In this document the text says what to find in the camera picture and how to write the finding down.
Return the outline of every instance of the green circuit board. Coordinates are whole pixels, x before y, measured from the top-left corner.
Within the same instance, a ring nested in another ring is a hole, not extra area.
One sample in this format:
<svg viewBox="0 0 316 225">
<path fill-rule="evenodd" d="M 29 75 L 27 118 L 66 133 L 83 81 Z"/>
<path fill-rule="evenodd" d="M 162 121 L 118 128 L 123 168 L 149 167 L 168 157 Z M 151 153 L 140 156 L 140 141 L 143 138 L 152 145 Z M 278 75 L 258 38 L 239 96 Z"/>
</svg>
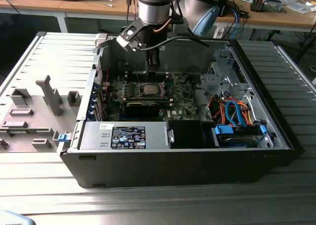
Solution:
<svg viewBox="0 0 316 225">
<path fill-rule="evenodd" d="M 107 120 L 128 120 L 122 106 L 130 102 L 159 104 L 159 114 L 152 118 L 153 121 L 198 119 L 192 100 L 192 83 L 183 75 L 171 75 L 163 84 L 113 80 L 110 98 L 106 101 Z"/>
</svg>

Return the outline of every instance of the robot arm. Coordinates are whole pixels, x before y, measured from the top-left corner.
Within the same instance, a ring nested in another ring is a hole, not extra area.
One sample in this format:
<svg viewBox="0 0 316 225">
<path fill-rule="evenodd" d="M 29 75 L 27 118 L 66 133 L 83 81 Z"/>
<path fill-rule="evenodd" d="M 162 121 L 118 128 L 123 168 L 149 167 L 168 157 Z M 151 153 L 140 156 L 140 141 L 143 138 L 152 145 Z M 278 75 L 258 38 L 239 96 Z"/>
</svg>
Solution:
<svg viewBox="0 0 316 225">
<path fill-rule="evenodd" d="M 148 73 L 155 73 L 160 65 L 159 46 L 166 43 L 168 34 L 168 25 L 185 25 L 182 31 L 193 30 L 194 35 L 202 36 L 206 34 L 213 26 L 219 12 L 216 5 L 217 0 L 176 0 L 176 8 L 172 6 L 172 16 L 170 14 L 171 0 L 138 0 L 139 19 L 127 26 L 117 42 L 126 51 L 146 51 Z M 192 36 L 185 36 L 204 44 Z M 183 38 L 183 36 L 173 37 L 173 39 Z"/>
</svg>

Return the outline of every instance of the warning label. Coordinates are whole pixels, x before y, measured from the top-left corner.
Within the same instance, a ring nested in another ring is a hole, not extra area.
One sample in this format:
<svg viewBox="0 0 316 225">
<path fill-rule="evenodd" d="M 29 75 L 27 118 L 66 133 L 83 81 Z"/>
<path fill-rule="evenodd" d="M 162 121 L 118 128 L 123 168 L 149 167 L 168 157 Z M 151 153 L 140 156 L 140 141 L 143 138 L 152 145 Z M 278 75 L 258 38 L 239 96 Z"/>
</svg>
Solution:
<svg viewBox="0 0 316 225">
<path fill-rule="evenodd" d="M 145 127 L 113 127 L 111 148 L 115 150 L 145 149 Z"/>
</svg>

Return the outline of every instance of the motherboard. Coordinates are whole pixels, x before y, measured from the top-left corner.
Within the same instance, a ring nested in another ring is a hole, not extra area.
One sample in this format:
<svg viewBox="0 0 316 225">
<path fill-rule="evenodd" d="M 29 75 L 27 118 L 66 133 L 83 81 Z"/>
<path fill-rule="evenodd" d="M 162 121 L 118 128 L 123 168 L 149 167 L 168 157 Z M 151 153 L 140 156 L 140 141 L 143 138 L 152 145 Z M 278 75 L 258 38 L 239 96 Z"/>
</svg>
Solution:
<svg viewBox="0 0 316 225">
<path fill-rule="evenodd" d="M 140 74 L 127 74 L 106 83 L 103 91 L 108 121 L 196 120 L 193 83 L 187 75 L 166 73 L 154 81 Z"/>
</svg>

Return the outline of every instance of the sticker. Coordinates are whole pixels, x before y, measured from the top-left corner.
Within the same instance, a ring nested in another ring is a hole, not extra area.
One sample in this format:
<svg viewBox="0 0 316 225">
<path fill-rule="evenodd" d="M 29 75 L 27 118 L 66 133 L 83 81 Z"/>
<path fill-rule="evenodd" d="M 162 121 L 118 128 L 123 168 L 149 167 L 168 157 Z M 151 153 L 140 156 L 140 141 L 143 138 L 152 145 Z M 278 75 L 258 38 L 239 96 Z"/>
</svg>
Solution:
<svg viewBox="0 0 316 225">
<path fill-rule="evenodd" d="M 146 148 L 146 132 L 144 126 L 112 127 L 112 129 L 111 148 L 114 150 Z"/>
<path fill-rule="evenodd" d="M 100 130 L 112 130 L 113 129 L 114 124 L 104 124 L 101 123 L 100 124 Z"/>
</svg>

